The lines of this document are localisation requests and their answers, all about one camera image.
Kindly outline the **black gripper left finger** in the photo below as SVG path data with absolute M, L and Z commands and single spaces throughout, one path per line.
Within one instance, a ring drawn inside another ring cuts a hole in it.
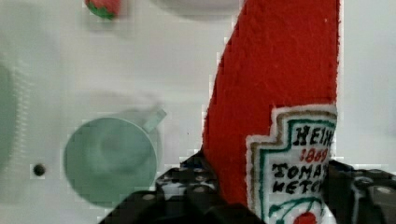
M 126 197 L 98 224 L 265 224 L 241 203 L 228 203 L 203 151 Z

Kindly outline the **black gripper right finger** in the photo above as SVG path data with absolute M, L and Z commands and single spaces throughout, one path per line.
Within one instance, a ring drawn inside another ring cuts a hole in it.
M 330 160 L 322 195 L 336 224 L 396 224 L 394 174 Z

